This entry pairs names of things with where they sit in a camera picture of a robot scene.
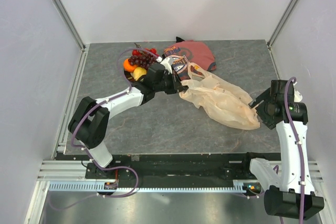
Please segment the dark purple grape bunch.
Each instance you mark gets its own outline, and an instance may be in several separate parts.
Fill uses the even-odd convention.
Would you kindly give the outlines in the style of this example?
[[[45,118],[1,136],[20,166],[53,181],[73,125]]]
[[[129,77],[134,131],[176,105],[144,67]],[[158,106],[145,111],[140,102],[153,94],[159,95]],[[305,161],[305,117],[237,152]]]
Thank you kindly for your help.
[[[156,61],[156,57],[147,52],[134,50],[132,56],[128,59],[131,66],[142,67],[148,69]]]

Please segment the beige banana print plastic bag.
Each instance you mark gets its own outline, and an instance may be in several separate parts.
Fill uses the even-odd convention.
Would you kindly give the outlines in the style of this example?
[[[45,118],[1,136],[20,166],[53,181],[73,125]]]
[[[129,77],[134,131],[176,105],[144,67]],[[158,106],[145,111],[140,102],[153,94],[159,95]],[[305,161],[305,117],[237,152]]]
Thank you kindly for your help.
[[[180,98],[196,108],[202,107],[209,118],[227,127],[240,130],[260,128],[255,109],[249,104],[252,97],[242,88],[190,62],[187,65],[189,78],[181,81],[187,86],[179,93]]]

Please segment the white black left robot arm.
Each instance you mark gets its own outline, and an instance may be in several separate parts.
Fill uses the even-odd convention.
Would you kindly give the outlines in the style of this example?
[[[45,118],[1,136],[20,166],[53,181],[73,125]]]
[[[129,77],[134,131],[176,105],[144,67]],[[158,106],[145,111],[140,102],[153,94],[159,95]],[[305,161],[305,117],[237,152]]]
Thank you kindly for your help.
[[[111,163],[112,154],[103,142],[109,120],[149,102],[158,92],[176,94],[187,90],[174,69],[155,63],[149,67],[147,74],[132,82],[124,91],[96,100],[83,98],[68,124],[68,131],[72,134],[71,145],[83,147],[98,165],[97,173],[103,178],[111,178],[115,165]]]

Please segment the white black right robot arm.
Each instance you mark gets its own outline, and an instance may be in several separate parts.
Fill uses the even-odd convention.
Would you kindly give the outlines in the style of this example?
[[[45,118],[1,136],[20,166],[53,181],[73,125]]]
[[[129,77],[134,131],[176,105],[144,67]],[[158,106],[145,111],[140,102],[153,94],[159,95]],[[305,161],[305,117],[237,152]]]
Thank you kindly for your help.
[[[295,82],[295,77],[272,80],[270,87],[249,104],[266,127],[277,131],[281,174],[259,154],[251,154],[249,160],[241,164],[240,172],[248,179],[256,177],[261,184],[268,215],[303,223],[324,209],[324,199],[316,195],[311,181],[307,154],[308,110],[298,98]]]

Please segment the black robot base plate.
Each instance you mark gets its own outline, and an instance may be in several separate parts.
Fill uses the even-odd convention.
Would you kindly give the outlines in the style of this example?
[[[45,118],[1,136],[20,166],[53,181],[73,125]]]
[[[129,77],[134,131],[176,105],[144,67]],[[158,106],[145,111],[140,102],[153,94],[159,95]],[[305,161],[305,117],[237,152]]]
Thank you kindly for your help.
[[[264,158],[281,163],[280,153],[228,153],[228,154],[139,154],[115,155],[108,167],[116,171],[102,171],[94,163],[88,163],[86,179],[134,178],[134,169],[140,178],[196,176],[231,179],[254,179],[249,171],[253,158]]]

